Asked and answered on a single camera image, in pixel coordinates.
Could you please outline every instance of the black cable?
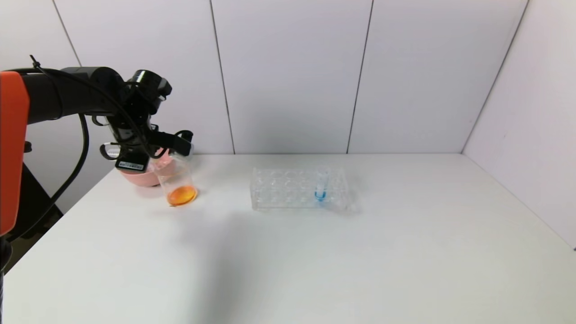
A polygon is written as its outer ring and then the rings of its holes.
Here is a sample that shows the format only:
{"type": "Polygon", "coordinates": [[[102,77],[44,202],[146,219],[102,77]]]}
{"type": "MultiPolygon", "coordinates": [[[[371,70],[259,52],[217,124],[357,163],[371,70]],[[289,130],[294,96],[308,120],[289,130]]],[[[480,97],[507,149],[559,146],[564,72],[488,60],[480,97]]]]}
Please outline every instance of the black cable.
{"type": "Polygon", "coordinates": [[[80,118],[80,125],[82,126],[83,140],[82,140],[82,153],[80,154],[80,159],[78,159],[78,163],[76,164],[76,167],[74,168],[74,170],[72,171],[72,173],[70,174],[68,179],[66,179],[66,181],[64,181],[64,183],[60,186],[60,188],[58,188],[58,190],[52,196],[52,198],[50,198],[50,201],[48,202],[48,206],[46,207],[45,211],[34,222],[34,224],[32,224],[30,227],[28,227],[25,231],[21,231],[20,233],[10,233],[10,238],[8,239],[8,242],[13,242],[14,240],[22,237],[23,235],[28,233],[28,231],[30,231],[32,228],[34,228],[44,218],[44,216],[46,216],[46,214],[50,211],[50,209],[52,209],[52,207],[54,206],[54,204],[56,203],[58,198],[60,198],[62,193],[64,193],[64,191],[70,186],[72,181],[74,181],[74,179],[76,179],[76,176],[78,176],[78,174],[80,173],[80,169],[82,169],[82,166],[84,166],[84,162],[86,161],[86,157],[88,156],[88,146],[89,146],[89,142],[90,142],[90,135],[88,134],[88,124],[86,123],[86,118],[85,118],[84,114],[78,114],[78,117],[80,118]]]}
{"type": "MultiPolygon", "coordinates": [[[[18,73],[38,73],[38,71],[36,69],[15,69],[12,71],[16,71],[18,73]]],[[[135,133],[136,137],[140,140],[140,145],[142,146],[142,148],[144,149],[146,154],[148,154],[152,159],[159,159],[162,156],[162,155],[156,155],[155,152],[151,152],[150,148],[147,146],[147,141],[145,140],[144,136],[140,132],[140,129],[138,129],[138,126],[136,125],[136,123],[134,123],[134,121],[132,120],[132,117],[130,117],[130,115],[124,109],[124,107],[122,107],[122,105],[120,105],[116,100],[114,100],[114,98],[110,97],[109,94],[107,94],[102,89],[95,86],[94,84],[91,84],[90,82],[88,82],[84,79],[81,79],[77,76],[74,76],[70,73],[66,73],[66,72],[63,72],[60,70],[54,70],[54,69],[44,69],[44,71],[47,71],[47,72],[54,74],[54,75],[57,75],[57,76],[69,78],[73,81],[79,82],[79,83],[89,87],[90,89],[93,89],[94,91],[98,92],[105,99],[107,99],[110,103],[112,103],[113,105],[116,106],[119,113],[122,115],[122,117],[124,117],[126,122],[128,122],[128,124],[130,125],[130,128],[132,128],[132,131],[135,133]]]]}
{"type": "Polygon", "coordinates": [[[42,69],[40,67],[40,62],[38,62],[33,55],[30,55],[30,58],[32,59],[32,66],[34,66],[35,69],[37,69],[38,71],[42,72],[49,80],[50,83],[52,83],[52,86],[54,87],[54,91],[56,92],[56,97],[58,98],[58,104],[60,105],[60,115],[58,115],[58,117],[51,119],[51,120],[57,120],[62,118],[62,116],[64,115],[64,104],[62,103],[62,95],[60,95],[60,91],[58,91],[58,87],[56,86],[56,82],[54,82],[54,79],[48,74],[46,73],[46,71],[44,71],[44,69],[42,69]]]}

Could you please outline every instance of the wall seam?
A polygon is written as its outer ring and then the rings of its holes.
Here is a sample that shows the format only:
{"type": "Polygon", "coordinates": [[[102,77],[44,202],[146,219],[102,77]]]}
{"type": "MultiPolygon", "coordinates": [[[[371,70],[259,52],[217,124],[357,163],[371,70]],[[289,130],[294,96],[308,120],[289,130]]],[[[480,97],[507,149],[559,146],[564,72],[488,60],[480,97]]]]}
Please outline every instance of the wall seam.
{"type": "Polygon", "coordinates": [[[230,109],[228,108],[228,96],[226,95],[226,85],[224,83],[224,70],[222,70],[222,58],[220,57],[220,45],[218,44],[218,33],[216,32],[216,19],[214,18],[214,7],[210,0],[210,13],[212,14],[212,26],[214,27],[214,38],[216,40],[216,51],[218,52],[218,63],[220,65],[220,77],[222,78],[222,89],[224,90],[224,102],[226,103],[226,114],[228,115],[228,126],[230,127],[230,140],[232,141],[232,153],[236,154],[234,146],[234,135],[232,134],[232,121],[230,120],[230,109]]]}
{"type": "Polygon", "coordinates": [[[52,4],[54,5],[54,9],[56,9],[56,14],[58,15],[58,19],[60,19],[60,24],[64,29],[64,34],[66,34],[66,38],[68,39],[68,43],[70,43],[70,47],[72,47],[72,52],[74,52],[74,56],[76,57],[76,61],[78,61],[78,65],[82,66],[80,59],[78,57],[78,53],[76,53],[76,48],[74,48],[74,44],[72,44],[72,40],[70,39],[70,35],[68,34],[68,30],[64,25],[64,21],[62,20],[62,16],[60,15],[60,11],[58,10],[58,6],[56,6],[56,0],[52,0],[52,4]]]}
{"type": "Polygon", "coordinates": [[[356,114],[356,103],[358,102],[358,92],[360,90],[360,79],[362,78],[362,68],[364,67],[364,57],[366,56],[366,45],[368,44],[368,33],[370,32],[370,22],[372,20],[372,9],[374,0],[370,5],[370,15],[368,16],[368,27],[366,29],[366,39],[364,40],[364,52],[362,52],[362,62],[360,63],[360,74],[358,75],[358,86],[356,87],[356,98],[354,98],[354,109],[352,109],[352,121],[350,122],[350,132],[348,134],[348,145],[346,145],[346,154],[350,150],[350,139],[352,138],[352,127],[354,126],[354,115],[356,114]]]}
{"type": "Polygon", "coordinates": [[[482,104],[482,108],[480,109],[480,112],[478,112],[478,116],[476,117],[476,121],[474,121],[474,125],[472,126],[472,129],[470,129],[470,133],[468,134],[468,137],[466,138],[466,141],[464,142],[464,145],[462,146],[462,150],[460,150],[460,154],[464,154],[464,149],[466,148],[466,145],[468,145],[468,141],[470,141],[470,138],[472,137],[472,133],[474,132],[474,129],[476,128],[476,125],[478,125],[478,121],[480,120],[480,116],[482,115],[482,111],[484,111],[484,108],[486,107],[486,104],[488,103],[488,99],[490,98],[490,94],[492,94],[492,90],[494,90],[494,85],[496,85],[496,81],[498,80],[498,77],[500,76],[500,72],[502,72],[502,68],[504,67],[504,63],[506,62],[506,59],[508,58],[508,53],[510,53],[510,49],[512,48],[512,44],[514,43],[514,39],[516,39],[516,34],[518,34],[518,30],[520,29],[520,25],[522,24],[522,20],[524,19],[524,14],[526,13],[526,9],[528,8],[529,4],[530,4],[530,0],[526,0],[526,5],[524,6],[524,10],[522,11],[522,15],[520,15],[520,20],[518,20],[518,25],[516,26],[516,30],[514,31],[514,35],[512,36],[512,39],[510,40],[510,44],[508,45],[508,49],[506,50],[506,54],[504,55],[504,59],[502,60],[502,63],[500,64],[500,68],[498,69],[498,73],[496,74],[496,77],[494,78],[494,82],[492,82],[492,86],[490,87],[490,91],[488,91],[488,95],[486,96],[486,99],[484,100],[484,104],[482,104]]]}

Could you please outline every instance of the pink bowl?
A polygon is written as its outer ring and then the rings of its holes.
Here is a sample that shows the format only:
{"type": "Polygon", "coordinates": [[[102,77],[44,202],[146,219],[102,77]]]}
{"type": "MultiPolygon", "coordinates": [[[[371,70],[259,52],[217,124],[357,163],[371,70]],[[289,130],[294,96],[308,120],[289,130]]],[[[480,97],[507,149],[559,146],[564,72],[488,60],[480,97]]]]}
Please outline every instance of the pink bowl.
{"type": "MultiPolygon", "coordinates": [[[[168,155],[168,153],[162,155],[156,163],[156,167],[159,169],[174,167],[174,160],[168,155]]],[[[160,184],[160,180],[156,174],[152,171],[152,160],[148,163],[148,167],[146,172],[139,173],[135,171],[128,171],[128,170],[118,170],[120,173],[126,178],[126,180],[130,181],[131,183],[140,186],[140,187],[152,187],[158,186],[160,184]]]]}

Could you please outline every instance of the white wall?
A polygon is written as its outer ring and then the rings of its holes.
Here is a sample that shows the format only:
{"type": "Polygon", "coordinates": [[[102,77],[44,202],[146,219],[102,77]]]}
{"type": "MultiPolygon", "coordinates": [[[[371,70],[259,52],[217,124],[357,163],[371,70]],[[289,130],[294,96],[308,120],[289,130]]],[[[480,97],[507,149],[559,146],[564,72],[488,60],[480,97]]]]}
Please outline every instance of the white wall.
{"type": "MultiPolygon", "coordinates": [[[[44,67],[78,66],[58,14],[51,1],[0,2],[0,70],[32,67],[29,54],[44,67]]],[[[89,122],[90,151],[84,168],[56,205],[63,212],[72,207],[112,168],[102,159],[98,142],[111,140],[108,129],[89,122]]],[[[49,195],[53,195],[74,169],[82,151],[82,131],[77,116],[29,125],[26,140],[32,152],[24,162],[49,195]]]]}
{"type": "Polygon", "coordinates": [[[213,0],[236,153],[346,153],[371,0],[213,0]]]}
{"type": "Polygon", "coordinates": [[[350,153],[460,153],[526,0],[374,1],[350,153]]]}
{"type": "Polygon", "coordinates": [[[464,154],[576,247],[576,2],[531,0],[464,154]]]}

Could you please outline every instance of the white table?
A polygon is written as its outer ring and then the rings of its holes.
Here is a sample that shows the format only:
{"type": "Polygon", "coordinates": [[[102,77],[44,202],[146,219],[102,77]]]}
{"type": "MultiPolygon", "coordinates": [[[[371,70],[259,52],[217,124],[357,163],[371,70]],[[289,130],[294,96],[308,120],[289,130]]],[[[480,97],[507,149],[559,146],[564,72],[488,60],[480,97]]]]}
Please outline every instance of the white table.
{"type": "Polygon", "coordinates": [[[195,156],[173,208],[115,170],[5,278],[5,323],[576,323],[576,252],[461,155],[195,156]],[[350,214],[251,209],[341,166],[350,214]]]}

